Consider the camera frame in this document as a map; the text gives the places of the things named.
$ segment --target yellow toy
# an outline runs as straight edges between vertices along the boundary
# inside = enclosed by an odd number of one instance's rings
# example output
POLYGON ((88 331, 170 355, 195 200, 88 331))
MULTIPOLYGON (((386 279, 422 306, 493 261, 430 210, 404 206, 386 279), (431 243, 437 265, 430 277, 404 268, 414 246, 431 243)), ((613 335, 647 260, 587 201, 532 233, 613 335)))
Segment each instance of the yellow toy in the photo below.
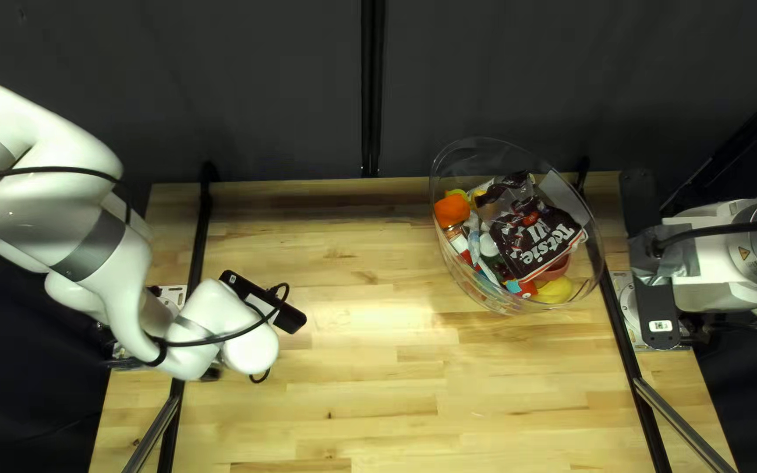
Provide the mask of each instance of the yellow toy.
POLYGON ((564 304, 571 297, 573 289, 571 279, 560 276, 545 285, 537 285, 537 294, 531 296, 531 300, 544 304, 564 304))

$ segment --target orange toy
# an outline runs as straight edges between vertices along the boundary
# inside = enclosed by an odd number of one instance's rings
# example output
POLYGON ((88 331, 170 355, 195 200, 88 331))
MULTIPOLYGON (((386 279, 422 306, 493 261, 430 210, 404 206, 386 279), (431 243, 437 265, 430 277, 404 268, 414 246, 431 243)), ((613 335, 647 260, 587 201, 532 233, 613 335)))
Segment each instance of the orange toy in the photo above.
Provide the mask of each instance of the orange toy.
POLYGON ((469 204, 460 194, 449 194, 434 204, 434 215, 440 228, 448 228, 469 218, 469 204))

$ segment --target toy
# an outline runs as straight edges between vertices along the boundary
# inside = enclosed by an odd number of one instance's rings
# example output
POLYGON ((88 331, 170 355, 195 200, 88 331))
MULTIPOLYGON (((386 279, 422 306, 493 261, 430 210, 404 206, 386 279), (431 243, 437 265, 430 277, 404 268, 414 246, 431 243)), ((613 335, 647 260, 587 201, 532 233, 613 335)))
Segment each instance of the toy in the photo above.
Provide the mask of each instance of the toy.
POLYGON ((447 197, 437 200, 434 204, 434 215, 440 228, 448 228, 458 223, 463 223, 469 218, 471 209, 469 204, 459 194, 450 194, 447 197))
POLYGON ((544 285, 537 285, 537 294, 531 300, 543 304, 564 304, 571 297, 574 284, 566 276, 560 276, 544 285))

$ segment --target black backdrop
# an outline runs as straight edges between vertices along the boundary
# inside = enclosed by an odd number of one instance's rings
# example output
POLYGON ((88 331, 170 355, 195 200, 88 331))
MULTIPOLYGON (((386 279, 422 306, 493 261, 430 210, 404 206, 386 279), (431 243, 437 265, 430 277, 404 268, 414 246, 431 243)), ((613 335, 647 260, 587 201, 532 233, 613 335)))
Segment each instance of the black backdrop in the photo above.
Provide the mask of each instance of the black backdrop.
MULTIPOLYGON (((360 7, 0 0, 0 84, 97 135, 129 181, 193 181, 204 160, 231 180, 358 177, 360 7)), ((667 190, 757 110, 750 0, 391 0, 386 33, 381 176, 489 134, 562 169, 653 167, 667 190)), ((0 261, 0 460, 31 442, 68 455, 47 470, 82 469, 97 346, 38 293, 0 261)))

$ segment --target wooden tabletop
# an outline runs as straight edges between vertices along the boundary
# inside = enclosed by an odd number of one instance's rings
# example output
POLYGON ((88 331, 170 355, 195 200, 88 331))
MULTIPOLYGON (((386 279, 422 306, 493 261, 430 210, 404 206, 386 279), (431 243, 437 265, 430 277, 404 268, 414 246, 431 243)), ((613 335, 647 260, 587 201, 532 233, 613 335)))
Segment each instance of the wooden tabletop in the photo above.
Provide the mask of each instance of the wooden tabletop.
MULTIPOLYGON (((627 269, 616 173, 586 184, 611 269, 627 269)), ((427 179, 214 184, 204 277, 286 281, 308 316, 267 381, 186 384, 174 471, 650 471, 599 290, 520 317, 484 311, 436 243, 427 179)), ((152 190, 149 284, 185 284, 196 184, 152 190)), ((731 462, 692 352, 640 353, 644 378, 731 462)), ((119 471, 168 396, 114 372, 93 472, 119 471)), ((703 466, 661 426, 674 471, 703 466)), ((154 470, 158 454, 149 458, 154 470)))

